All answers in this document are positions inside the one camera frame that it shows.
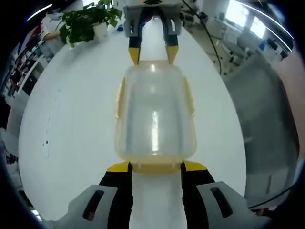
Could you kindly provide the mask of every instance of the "black cable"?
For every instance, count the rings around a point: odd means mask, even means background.
[[[219,59],[218,52],[217,52],[217,50],[216,50],[216,48],[215,48],[214,42],[213,42],[213,40],[212,40],[212,38],[211,38],[211,35],[210,35],[208,29],[206,28],[206,26],[205,26],[204,22],[202,21],[202,19],[200,18],[200,16],[199,16],[199,15],[198,15],[198,14],[197,14],[190,6],[184,1],[184,0],[182,0],[182,2],[187,6],[187,8],[189,8],[189,9],[191,10],[191,12],[192,12],[194,15],[197,16],[197,18],[199,18],[201,24],[204,26],[204,28],[205,28],[205,30],[206,30],[206,33],[208,34],[208,36],[209,36],[209,38],[210,38],[210,41],[211,41],[211,43],[212,43],[212,46],[213,46],[213,48],[214,48],[215,54],[216,54],[216,56],[217,56],[217,59],[218,59],[218,62],[219,62],[219,74],[221,75],[221,63],[220,63],[220,59]]]
[[[268,202],[270,202],[270,201],[272,201],[272,200],[274,200],[274,199],[278,198],[279,196],[283,195],[285,192],[289,191],[289,190],[290,190],[290,189],[291,189],[293,186],[295,186],[295,185],[294,185],[294,184],[293,184],[293,185],[291,185],[289,188],[285,189],[285,190],[284,190],[284,191],[282,191],[281,193],[277,194],[276,196],[272,197],[272,198],[271,198],[271,199],[269,199],[269,200],[266,200],[266,201],[265,201],[265,202],[263,202],[263,203],[253,205],[253,206],[248,207],[248,208],[249,208],[249,209],[250,209],[250,208],[255,208],[255,207],[261,206],[261,205],[263,205],[263,204],[266,204],[266,203],[268,203]]]

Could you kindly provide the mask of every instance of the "floor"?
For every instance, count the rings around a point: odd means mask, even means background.
[[[211,40],[209,39],[209,36],[206,33],[204,27],[201,25],[197,25],[197,26],[191,27],[191,28],[185,26],[185,29],[193,36],[193,38],[198,42],[198,44],[202,47],[202,49],[210,57],[211,61],[214,63],[215,68],[217,69],[217,71],[220,71],[219,62],[217,60],[217,56],[215,55],[215,50],[212,46]],[[220,58],[220,63],[221,63],[221,67],[222,67],[221,76],[225,77],[224,73],[227,71],[228,65],[230,65],[230,63],[229,63],[230,56],[224,50],[224,48],[221,44],[221,40],[219,40],[215,37],[212,37],[212,41],[215,45],[215,48],[216,48],[217,53]]]

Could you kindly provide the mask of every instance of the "clear plastic lid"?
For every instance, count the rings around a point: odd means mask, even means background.
[[[163,61],[130,67],[118,94],[116,151],[132,163],[180,162],[196,151],[186,77]]]

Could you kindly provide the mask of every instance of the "office desk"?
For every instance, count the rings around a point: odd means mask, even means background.
[[[140,60],[166,59],[158,19],[145,25]],[[244,195],[242,132],[231,97],[199,44],[182,29],[175,64],[194,96],[197,151],[190,158]],[[64,46],[38,79],[21,124],[19,163],[25,193],[46,220],[121,160],[114,150],[119,85],[132,65],[128,39],[114,31],[98,43]]]

